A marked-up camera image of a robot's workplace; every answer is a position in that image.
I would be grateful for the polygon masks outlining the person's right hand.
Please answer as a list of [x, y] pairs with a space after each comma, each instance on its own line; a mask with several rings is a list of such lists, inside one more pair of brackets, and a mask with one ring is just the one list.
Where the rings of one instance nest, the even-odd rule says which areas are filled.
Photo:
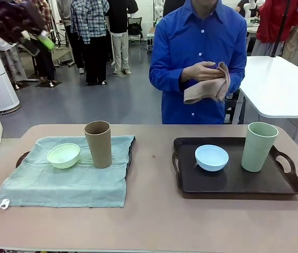
[[225, 74], [221, 70], [213, 68], [215, 64], [215, 62], [202, 61], [186, 67], [181, 73], [180, 80], [182, 82], [190, 80], [201, 82], [224, 77]]

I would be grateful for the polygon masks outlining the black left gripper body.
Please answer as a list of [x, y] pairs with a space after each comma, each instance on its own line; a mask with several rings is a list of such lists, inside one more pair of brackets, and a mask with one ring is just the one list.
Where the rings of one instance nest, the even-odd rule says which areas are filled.
[[22, 32], [39, 36], [45, 21], [31, 1], [0, 1], [0, 38], [9, 43], [22, 40]]

